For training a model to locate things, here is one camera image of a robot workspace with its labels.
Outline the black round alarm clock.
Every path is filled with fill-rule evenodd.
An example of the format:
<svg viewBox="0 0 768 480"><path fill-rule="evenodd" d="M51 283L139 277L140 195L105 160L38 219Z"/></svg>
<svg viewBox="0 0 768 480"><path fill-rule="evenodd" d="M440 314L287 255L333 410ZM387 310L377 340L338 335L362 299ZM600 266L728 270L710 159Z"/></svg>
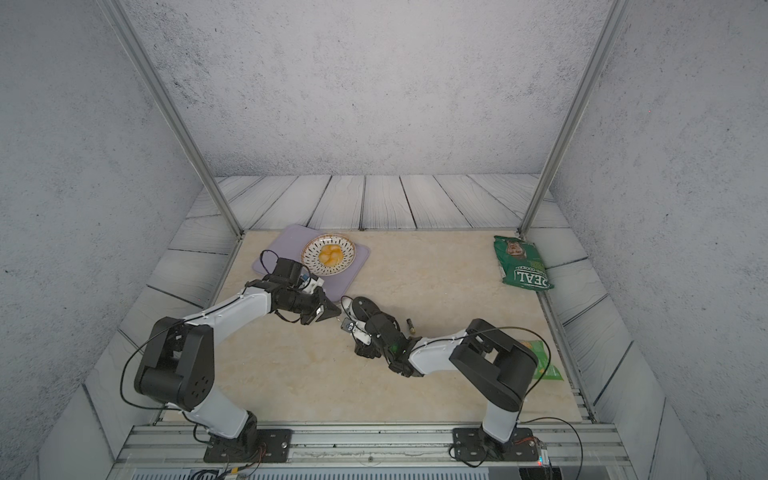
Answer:
<svg viewBox="0 0 768 480"><path fill-rule="evenodd" d="M352 314L357 321L367 323L372 317L381 313L380 307L371 299L358 296L351 301Z"/></svg>

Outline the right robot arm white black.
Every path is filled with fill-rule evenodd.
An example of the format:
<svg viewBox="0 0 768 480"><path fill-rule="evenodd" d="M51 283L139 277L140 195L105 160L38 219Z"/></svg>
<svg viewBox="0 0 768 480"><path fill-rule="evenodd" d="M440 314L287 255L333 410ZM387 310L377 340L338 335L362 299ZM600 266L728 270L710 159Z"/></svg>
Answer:
<svg viewBox="0 0 768 480"><path fill-rule="evenodd" d="M383 312L355 320L353 337L374 349L393 372L423 377L435 372L461 373L487 400L481 428L503 445L516 430L521 407L538 367L535 353L483 319L455 334L439 338L407 337Z"/></svg>

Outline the green packet behind right arm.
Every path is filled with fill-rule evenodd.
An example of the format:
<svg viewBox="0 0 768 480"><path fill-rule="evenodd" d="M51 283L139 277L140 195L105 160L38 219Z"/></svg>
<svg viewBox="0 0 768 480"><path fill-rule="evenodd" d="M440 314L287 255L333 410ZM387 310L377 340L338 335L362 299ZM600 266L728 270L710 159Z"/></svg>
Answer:
<svg viewBox="0 0 768 480"><path fill-rule="evenodd" d="M562 381L564 379L561 371L551 360L548 346L544 341L531 340L523 341L523 344L528 347L537 357L538 364L534 373L534 380L552 380Z"/></svg>

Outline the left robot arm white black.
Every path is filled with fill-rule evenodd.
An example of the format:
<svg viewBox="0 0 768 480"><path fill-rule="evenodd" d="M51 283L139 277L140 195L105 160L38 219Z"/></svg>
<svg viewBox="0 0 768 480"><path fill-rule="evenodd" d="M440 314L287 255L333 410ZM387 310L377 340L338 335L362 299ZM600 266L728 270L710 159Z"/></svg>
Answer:
<svg viewBox="0 0 768 480"><path fill-rule="evenodd" d="M158 320L144 345L134 390L231 440L241 435L249 412L215 385L215 349L225 339L262 317L287 311L301 325L337 317L337 307L320 286L304 290L286 282L255 280L241 293L198 314Z"/></svg>

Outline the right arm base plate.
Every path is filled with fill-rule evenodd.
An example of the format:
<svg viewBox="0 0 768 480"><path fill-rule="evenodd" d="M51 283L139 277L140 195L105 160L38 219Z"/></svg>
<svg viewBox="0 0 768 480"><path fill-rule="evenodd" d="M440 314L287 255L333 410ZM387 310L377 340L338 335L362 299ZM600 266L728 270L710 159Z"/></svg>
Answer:
<svg viewBox="0 0 768 480"><path fill-rule="evenodd" d="M509 440L501 442L481 427L455 428L452 431L452 454L457 461L472 462L540 462L538 439L531 429L517 428Z"/></svg>

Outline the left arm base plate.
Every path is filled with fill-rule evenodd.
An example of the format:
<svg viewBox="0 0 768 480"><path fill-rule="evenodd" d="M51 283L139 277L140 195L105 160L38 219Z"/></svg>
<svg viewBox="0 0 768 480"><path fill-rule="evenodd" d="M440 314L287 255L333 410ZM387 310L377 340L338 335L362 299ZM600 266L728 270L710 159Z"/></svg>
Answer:
<svg viewBox="0 0 768 480"><path fill-rule="evenodd" d="M212 436L203 455L208 464L285 463L293 431L290 429L245 430L237 438Z"/></svg>

